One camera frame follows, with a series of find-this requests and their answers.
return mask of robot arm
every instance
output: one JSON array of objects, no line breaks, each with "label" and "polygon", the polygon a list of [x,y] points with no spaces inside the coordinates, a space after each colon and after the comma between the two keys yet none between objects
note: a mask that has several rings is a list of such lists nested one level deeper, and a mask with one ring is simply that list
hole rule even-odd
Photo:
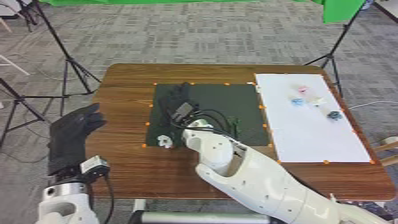
[{"label": "robot arm", "polygon": [[[211,127],[195,120],[188,127]],[[277,162],[238,141],[211,132],[185,130],[186,146],[199,152],[195,172],[243,206],[293,224],[384,224],[366,210],[328,200],[295,180]],[[227,176],[233,154],[241,157]]]}]

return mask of cable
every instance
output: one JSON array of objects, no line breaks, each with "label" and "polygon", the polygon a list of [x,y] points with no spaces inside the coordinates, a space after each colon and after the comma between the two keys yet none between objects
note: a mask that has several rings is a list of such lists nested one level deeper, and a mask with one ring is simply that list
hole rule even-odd
[{"label": "cable", "polygon": [[375,102],[369,102],[369,103],[366,103],[366,104],[360,104],[360,105],[350,107],[348,109],[352,110],[352,109],[355,109],[355,108],[359,108],[359,107],[364,107],[364,106],[368,106],[368,105],[373,105],[373,104],[376,104],[376,103],[392,103],[392,104],[398,104],[396,101],[389,101],[389,100],[384,101],[384,100],[382,100],[382,101],[375,101]]},{"label": "cable", "polygon": [[14,159],[19,163],[30,163],[30,164],[34,164],[34,163],[39,163],[44,159],[46,159],[46,157],[48,157],[48,154],[37,159],[37,160],[32,160],[32,161],[26,161],[26,160],[21,160],[21,159],[18,159],[9,153],[5,153],[5,152],[0,152],[0,154],[3,154],[10,159]]},{"label": "cable", "polygon": [[[25,61],[26,62],[30,62],[30,60],[28,60],[28,58],[21,55],[21,54],[18,54],[18,53],[14,53],[14,54],[10,54],[10,55],[7,55],[9,57],[10,56],[18,56],[18,57],[21,57],[23,59],[25,59]],[[46,73],[44,73],[44,71],[39,69],[39,66],[37,65],[34,65],[34,69],[35,69],[35,71],[37,71],[37,73],[48,78],[48,79],[51,79],[51,80],[55,80],[55,81],[64,81],[64,78],[55,78],[55,77],[51,77]]]},{"label": "cable", "polygon": [[209,127],[186,127],[186,126],[181,126],[179,124],[174,123],[174,121],[170,121],[170,124],[174,127],[181,128],[181,129],[188,129],[188,130],[193,130],[193,131],[208,131],[208,132],[213,132],[215,134],[220,134],[220,135],[225,135],[229,138],[231,138],[231,134],[215,129],[215,128],[209,128]]},{"label": "cable", "polygon": [[225,127],[222,126],[222,123],[220,123],[218,119],[209,114],[204,114],[204,113],[197,114],[197,117],[201,117],[201,116],[208,117],[215,121],[220,130],[225,131]]},{"label": "cable", "polygon": [[0,91],[2,91],[3,94],[14,99],[14,96],[5,92],[5,90],[0,89]]},{"label": "cable", "polygon": [[113,215],[113,208],[115,208],[115,195],[113,195],[113,187],[112,187],[112,183],[110,183],[110,179],[108,179],[108,174],[105,174],[103,179],[105,179],[105,182],[106,182],[108,196],[110,196],[108,216],[106,216],[103,224],[108,224],[108,221],[110,221],[110,218],[112,218],[112,215]]},{"label": "cable", "polygon": [[[26,113],[28,113],[28,110],[25,111],[25,114],[23,114],[23,121],[25,123],[28,122],[28,119],[26,119]],[[25,128],[26,130],[32,132],[32,134],[39,137],[39,138],[46,138],[50,140],[50,137],[42,136],[28,127],[28,125],[25,125]]]},{"label": "cable", "polygon": [[222,119],[224,119],[224,122],[225,122],[225,126],[227,126],[227,132],[231,132],[231,124],[229,124],[229,121],[227,121],[227,117],[225,117],[225,115],[222,114],[222,112],[218,111],[218,110],[215,110],[215,109],[202,109],[202,110],[199,110],[199,112],[213,112],[213,113],[217,113],[218,115],[220,115],[220,117],[222,117]]}]

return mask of black cable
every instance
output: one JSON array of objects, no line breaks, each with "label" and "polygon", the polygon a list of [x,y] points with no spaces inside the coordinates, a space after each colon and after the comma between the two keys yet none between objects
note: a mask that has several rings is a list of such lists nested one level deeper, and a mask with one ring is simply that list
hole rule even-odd
[{"label": "black cable", "polygon": [[0,152],[10,159],[14,159],[19,163],[28,163],[28,164],[34,164],[34,163],[39,163],[46,157],[48,157],[48,154],[37,159],[37,160],[32,160],[32,161],[26,161],[26,160],[21,160],[18,159],[10,154],[7,154],[5,152]]},{"label": "black cable", "polygon": [[227,137],[231,137],[231,134],[215,129],[215,128],[209,128],[209,127],[186,127],[186,126],[181,126],[179,124],[174,123],[174,121],[170,121],[170,125],[181,129],[188,129],[188,130],[193,130],[193,131],[208,131],[208,132],[213,132],[215,134],[220,134],[220,135],[225,135]]},{"label": "black cable", "polygon": [[222,130],[222,131],[227,131],[227,130],[225,130],[225,127],[224,127],[224,125],[222,125],[222,123],[220,123],[220,121],[218,121],[218,119],[217,119],[209,114],[201,113],[201,114],[197,114],[195,116],[197,116],[197,117],[201,117],[201,116],[202,116],[202,117],[208,117],[208,118],[215,121],[220,130]]},{"label": "black cable", "polygon": [[108,224],[112,215],[113,215],[113,209],[115,209],[115,195],[113,195],[113,187],[108,179],[108,174],[103,176],[105,182],[106,182],[106,187],[108,187],[108,196],[110,196],[110,207],[108,207],[108,216],[105,219],[103,224]]},{"label": "black cable", "polygon": [[218,114],[218,116],[222,117],[224,122],[225,122],[227,132],[231,132],[231,124],[229,124],[225,115],[224,115],[222,112],[220,112],[218,110],[215,110],[215,109],[202,109],[202,110],[199,110],[199,112],[206,112],[206,111],[208,111],[208,112],[213,112],[213,113]]}]

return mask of white paper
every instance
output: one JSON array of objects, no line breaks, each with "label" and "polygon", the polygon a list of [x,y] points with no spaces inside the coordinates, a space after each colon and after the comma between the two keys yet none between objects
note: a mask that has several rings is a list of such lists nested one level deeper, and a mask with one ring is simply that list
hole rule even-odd
[{"label": "white paper", "polygon": [[[272,138],[282,162],[369,162],[369,154],[341,112],[321,75],[257,74],[257,87],[264,105]],[[321,97],[325,104],[311,105]],[[305,100],[304,106],[291,99]],[[343,119],[327,118],[339,111]]]}]

